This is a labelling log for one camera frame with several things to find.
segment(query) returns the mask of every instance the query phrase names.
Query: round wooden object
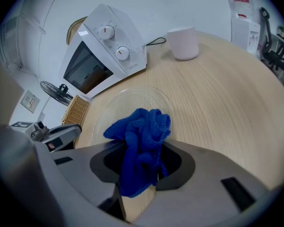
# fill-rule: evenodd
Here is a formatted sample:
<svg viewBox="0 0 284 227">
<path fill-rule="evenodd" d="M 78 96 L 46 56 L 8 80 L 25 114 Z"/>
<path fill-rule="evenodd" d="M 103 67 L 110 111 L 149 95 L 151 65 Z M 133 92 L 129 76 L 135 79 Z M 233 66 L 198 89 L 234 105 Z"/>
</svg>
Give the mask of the round wooden object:
<svg viewBox="0 0 284 227">
<path fill-rule="evenodd" d="M 172 139 L 218 151 L 269 189 L 284 182 L 284 87 L 254 56 L 218 37 L 198 32 L 200 53 L 176 60 L 168 43 L 148 46 L 146 70 L 97 95 L 77 147 L 89 146 L 101 110 L 118 92 L 152 86 L 170 102 Z M 154 198 L 154 187 L 123 198 L 133 221 Z"/>
</svg>

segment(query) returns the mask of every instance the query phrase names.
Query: office chair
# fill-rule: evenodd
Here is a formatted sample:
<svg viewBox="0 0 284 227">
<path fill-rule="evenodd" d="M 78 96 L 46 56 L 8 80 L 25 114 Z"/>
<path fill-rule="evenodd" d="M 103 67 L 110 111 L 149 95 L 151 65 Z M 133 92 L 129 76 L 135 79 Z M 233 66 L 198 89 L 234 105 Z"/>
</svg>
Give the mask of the office chair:
<svg viewBox="0 0 284 227">
<path fill-rule="evenodd" d="M 266 31 L 267 31 L 267 35 L 266 35 L 266 41 L 265 44 L 263 46 L 262 49 L 262 54 L 263 57 L 268 60 L 268 64 L 271 65 L 270 70 L 274 69 L 275 66 L 275 70 L 279 70 L 279 68 L 281 70 L 284 71 L 284 47 L 282 45 L 279 46 L 277 52 L 274 52 L 271 50 L 271 46 L 272 46 L 272 36 L 271 36 L 271 32 L 270 32 L 270 25 L 269 25 L 269 13 L 267 12 L 267 10 L 265 8 L 261 8 L 261 15 L 265 21 L 265 25 L 266 25 Z"/>
</svg>

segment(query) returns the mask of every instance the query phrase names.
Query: blue towel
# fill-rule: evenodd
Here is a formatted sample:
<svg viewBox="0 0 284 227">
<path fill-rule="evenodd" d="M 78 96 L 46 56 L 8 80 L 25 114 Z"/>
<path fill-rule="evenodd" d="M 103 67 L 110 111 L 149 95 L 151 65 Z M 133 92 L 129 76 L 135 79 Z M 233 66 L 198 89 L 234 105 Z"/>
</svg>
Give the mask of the blue towel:
<svg viewBox="0 0 284 227">
<path fill-rule="evenodd" d="M 138 108 L 104 132 L 108 139 L 126 141 L 120 174 L 122 196 L 133 198 L 151 184 L 156 185 L 159 172 L 168 175 L 160 155 L 161 145 L 170 134 L 169 127 L 168 114 L 162 114 L 159 109 Z"/>
</svg>

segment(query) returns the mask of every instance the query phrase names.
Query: chair backrest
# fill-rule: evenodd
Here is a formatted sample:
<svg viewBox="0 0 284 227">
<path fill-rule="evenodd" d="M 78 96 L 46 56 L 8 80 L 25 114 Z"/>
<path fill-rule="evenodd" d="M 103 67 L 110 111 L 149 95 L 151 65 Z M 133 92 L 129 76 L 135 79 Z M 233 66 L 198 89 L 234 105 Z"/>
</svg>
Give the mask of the chair backrest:
<svg viewBox="0 0 284 227">
<path fill-rule="evenodd" d="M 261 11 L 262 18 L 264 19 L 264 22 L 266 25 L 266 31 L 267 31 L 266 42 L 262 49 L 262 53 L 266 53 L 270 51 L 271 45 L 272 45 L 272 36 L 271 36 L 270 25 L 269 25 L 269 20 L 268 20 L 270 16 L 265 8 L 261 7 L 260 11 Z"/>
</svg>

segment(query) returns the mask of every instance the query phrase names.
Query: microwave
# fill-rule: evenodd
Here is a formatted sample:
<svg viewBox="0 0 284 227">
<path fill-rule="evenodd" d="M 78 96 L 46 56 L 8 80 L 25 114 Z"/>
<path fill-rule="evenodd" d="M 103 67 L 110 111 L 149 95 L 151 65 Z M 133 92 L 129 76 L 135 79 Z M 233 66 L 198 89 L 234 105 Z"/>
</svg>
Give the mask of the microwave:
<svg viewBox="0 0 284 227">
<path fill-rule="evenodd" d="M 84 20 L 69 44 L 59 78 L 90 99 L 146 68 L 145 43 L 123 12 L 100 4 Z"/>
</svg>

